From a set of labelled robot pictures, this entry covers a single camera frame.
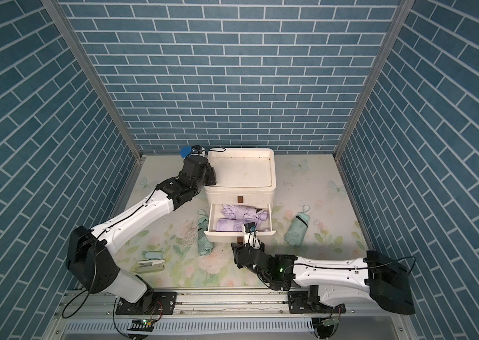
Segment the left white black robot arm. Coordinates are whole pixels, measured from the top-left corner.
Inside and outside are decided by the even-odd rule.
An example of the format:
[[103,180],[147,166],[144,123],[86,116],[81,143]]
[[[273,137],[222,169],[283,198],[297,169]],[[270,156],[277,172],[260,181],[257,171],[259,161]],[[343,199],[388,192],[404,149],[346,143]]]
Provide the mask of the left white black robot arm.
[[150,285],[120,269],[113,256],[153,222],[191,201],[203,187],[214,185],[215,170],[206,156],[187,156],[177,176],[157,184],[139,203],[92,228],[74,229],[69,236],[67,270],[90,294],[110,293],[133,304],[146,300]]

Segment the blue lid pencil tube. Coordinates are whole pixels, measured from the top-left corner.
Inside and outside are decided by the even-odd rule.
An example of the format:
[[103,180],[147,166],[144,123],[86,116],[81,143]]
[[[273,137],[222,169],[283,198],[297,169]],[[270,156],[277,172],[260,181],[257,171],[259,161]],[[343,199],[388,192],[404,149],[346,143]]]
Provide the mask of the blue lid pencil tube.
[[180,149],[180,156],[185,159],[192,153],[192,147],[187,146]]

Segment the green circuit board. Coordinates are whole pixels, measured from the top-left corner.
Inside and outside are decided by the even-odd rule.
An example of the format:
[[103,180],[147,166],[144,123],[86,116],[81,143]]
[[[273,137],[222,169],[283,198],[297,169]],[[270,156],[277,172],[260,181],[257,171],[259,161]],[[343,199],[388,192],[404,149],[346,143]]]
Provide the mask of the green circuit board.
[[127,328],[127,332],[152,332],[154,329],[154,322],[148,319],[132,320],[131,325]]

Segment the metal base rail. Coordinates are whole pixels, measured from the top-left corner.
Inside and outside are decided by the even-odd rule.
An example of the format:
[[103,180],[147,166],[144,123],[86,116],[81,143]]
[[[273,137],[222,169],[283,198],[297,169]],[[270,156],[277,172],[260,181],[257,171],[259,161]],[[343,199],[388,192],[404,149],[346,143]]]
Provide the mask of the metal base rail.
[[[288,317],[316,316],[300,298],[302,290],[292,294],[267,288],[161,288],[153,298],[160,301],[163,312],[149,311],[146,317]],[[81,290],[68,290],[60,301],[56,317],[73,315],[76,318],[99,319],[110,317],[123,303],[110,293],[97,293],[83,301]]]

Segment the floral table mat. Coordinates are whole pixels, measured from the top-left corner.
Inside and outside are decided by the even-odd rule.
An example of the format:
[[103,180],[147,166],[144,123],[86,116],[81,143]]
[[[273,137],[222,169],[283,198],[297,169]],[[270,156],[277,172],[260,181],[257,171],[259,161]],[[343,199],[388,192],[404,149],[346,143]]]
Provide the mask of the floral table mat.
[[293,260],[361,259],[368,249],[359,221],[330,155],[278,155],[276,191],[271,207],[273,235],[247,233],[232,242],[216,242],[203,255],[201,236],[208,218],[218,217],[205,194],[198,194],[154,221],[116,253],[117,265],[141,273],[142,261],[155,253],[164,267],[144,273],[155,288],[262,287],[293,270]]

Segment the purple umbrella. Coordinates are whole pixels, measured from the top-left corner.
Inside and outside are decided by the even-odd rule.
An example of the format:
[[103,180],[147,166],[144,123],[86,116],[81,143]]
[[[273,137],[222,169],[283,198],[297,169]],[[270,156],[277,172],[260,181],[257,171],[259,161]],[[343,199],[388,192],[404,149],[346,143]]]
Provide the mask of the purple umbrella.
[[248,222],[254,222],[257,227],[259,227],[261,224],[261,222],[258,220],[247,221],[247,220],[234,220],[234,219],[221,218],[217,222],[215,231],[216,232],[244,232],[245,231],[244,224]]
[[224,218],[248,222],[262,222],[269,217],[268,211],[248,205],[223,205],[221,213]]

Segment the green umbrella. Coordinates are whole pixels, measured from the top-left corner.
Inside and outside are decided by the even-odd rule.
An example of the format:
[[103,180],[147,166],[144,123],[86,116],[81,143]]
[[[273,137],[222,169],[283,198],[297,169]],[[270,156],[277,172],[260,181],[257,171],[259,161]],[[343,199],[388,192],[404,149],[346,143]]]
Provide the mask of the green umbrella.
[[285,234],[284,240],[293,247],[300,247],[306,236],[309,227],[310,215],[309,205],[304,205],[302,211],[299,212],[291,222],[291,225]]
[[208,256],[214,249],[214,245],[210,242],[205,234],[208,231],[209,217],[207,212],[198,210],[197,230],[198,230],[198,255]]

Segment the white plastic drawer cabinet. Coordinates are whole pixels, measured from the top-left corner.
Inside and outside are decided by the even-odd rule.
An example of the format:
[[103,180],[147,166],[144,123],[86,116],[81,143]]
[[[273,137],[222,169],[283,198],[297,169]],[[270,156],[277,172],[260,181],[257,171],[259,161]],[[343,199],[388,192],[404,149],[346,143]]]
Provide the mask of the white plastic drawer cabinet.
[[209,204],[242,204],[266,207],[274,203],[276,166],[274,151],[267,148],[228,148],[210,151],[216,185],[206,186]]

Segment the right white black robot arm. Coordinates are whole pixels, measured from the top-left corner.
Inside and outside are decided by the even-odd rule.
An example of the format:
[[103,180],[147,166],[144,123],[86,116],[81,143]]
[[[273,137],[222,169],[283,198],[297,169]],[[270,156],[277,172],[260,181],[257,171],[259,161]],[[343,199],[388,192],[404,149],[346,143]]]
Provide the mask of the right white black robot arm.
[[411,270],[400,259],[377,251],[344,261],[301,256],[272,256],[264,247],[231,244],[235,265],[247,269],[271,290],[287,291],[315,313],[329,313],[347,303],[375,303],[400,315],[415,314],[409,283]]

